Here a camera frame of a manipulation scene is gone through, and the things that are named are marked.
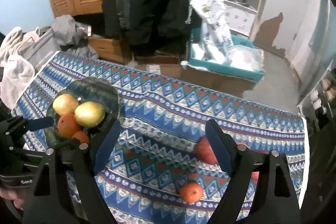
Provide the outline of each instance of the teal plastic bin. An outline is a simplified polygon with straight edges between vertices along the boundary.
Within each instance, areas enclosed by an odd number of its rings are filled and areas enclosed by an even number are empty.
[[[192,30],[192,39],[190,40],[190,42],[196,43],[200,40],[200,31],[201,31],[200,28]],[[235,45],[243,45],[243,46],[247,46],[250,48],[254,48],[254,45],[250,40],[247,40],[242,37],[238,37],[236,35],[232,35],[231,37]],[[237,69],[237,68],[230,67],[227,65],[221,65],[221,64],[204,61],[204,60],[195,59],[194,51],[191,47],[189,47],[188,63],[191,66],[203,67],[203,68],[208,69],[209,71],[213,71],[213,72],[220,73],[223,75],[243,78],[246,80],[253,81],[255,83],[259,82],[260,79],[265,75],[263,71],[249,71],[249,70],[244,70],[244,69]]]

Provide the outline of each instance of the green glass bowl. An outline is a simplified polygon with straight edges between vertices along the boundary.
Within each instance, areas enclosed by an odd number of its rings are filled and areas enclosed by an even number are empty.
[[[78,100],[79,104],[93,101],[104,106],[106,111],[104,120],[94,128],[83,129],[88,133],[89,137],[99,133],[108,123],[108,121],[111,119],[117,119],[119,117],[120,101],[118,92],[105,79],[86,77],[82,80],[73,81],[66,89],[61,90],[54,99],[65,93],[71,94]],[[54,118],[54,125],[44,129],[48,148],[54,148],[55,145],[65,141],[66,139],[63,138],[57,130],[57,123],[60,116],[54,111],[52,103],[47,109],[46,115]]]

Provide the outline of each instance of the blue gripper pad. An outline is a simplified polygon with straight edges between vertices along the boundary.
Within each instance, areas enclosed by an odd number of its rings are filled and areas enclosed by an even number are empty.
[[[113,148],[119,138],[120,132],[120,121],[115,120],[95,154],[93,167],[93,172],[95,174],[98,174],[100,171],[105,169],[106,163],[111,156]]]
[[[54,119],[50,116],[35,119],[27,120],[26,129],[29,131],[36,131],[43,128],[52,127],[54,125]]]
[[[225,134],[214,119],[207,121],[205,134],[210,146],[215,153],[218,164],[223,172],[230,177],[234,171],[234,161],[236,159],[235,146],[237,145],[229,134]]]

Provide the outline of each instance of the plastic bag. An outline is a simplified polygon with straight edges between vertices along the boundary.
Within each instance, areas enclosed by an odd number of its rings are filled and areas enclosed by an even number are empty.
[[[225,55],[233,46],[230,29],[225,20],[224,0],[190,0],[190,6],[202,18],[201,41],[204,42],[207,52],[211,59],[223,64]]]
[[[226,65],[238,69],[261,71],[264,66],[264,51],[243,45],[236,45],[229,49],[226,55]]]

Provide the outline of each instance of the blue patterned tablecloth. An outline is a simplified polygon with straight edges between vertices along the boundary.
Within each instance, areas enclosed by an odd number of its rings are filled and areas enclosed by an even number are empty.
[[[219,166],[198,161],[193,153],[210,118],[252,150],[286,153],[299,196],[305,165],[301,117],[176,79],[60,52],[28,86],[12,115],[44,117],[60,90],[87,76],[107,79],[121,98],[122,132],[105,170],[96,177],[118,222],[209,220],[229,181]],[[25,140],[33,150],[47,147],[43,130],[28,132]],[[79,200],[74,181],[69,180],[72,195]],[[204,188],[199,202],[186,204],[180,199],[179,188],[187,181]],[[251,180],[238,219],[248,215],[255,187]]]

